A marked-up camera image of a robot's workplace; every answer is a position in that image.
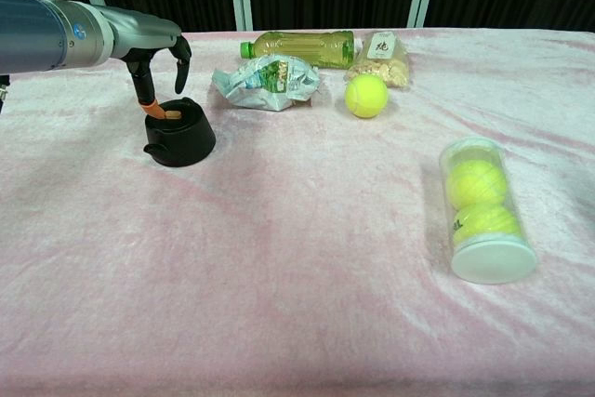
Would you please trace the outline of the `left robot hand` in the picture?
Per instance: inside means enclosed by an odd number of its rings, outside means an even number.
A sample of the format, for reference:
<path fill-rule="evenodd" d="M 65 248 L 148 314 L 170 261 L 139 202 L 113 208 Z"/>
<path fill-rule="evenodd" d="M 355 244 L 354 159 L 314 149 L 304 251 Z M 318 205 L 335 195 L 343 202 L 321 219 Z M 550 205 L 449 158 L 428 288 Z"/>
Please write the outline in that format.
<path fill-rule="evenodd" d="M 175 91 L 183 91 L 192 51 L 180 27 L 171 20 L 136 10 L 101 7 L 99 12 L 113 32 L 112 57 L 123 61 L 131 75 L 140 107 L 158 120 L 179 120 L 180 111 L 166 111 L 156 99 L 151 73 L 154 55 L 167 49 L 177 60 Z"/>

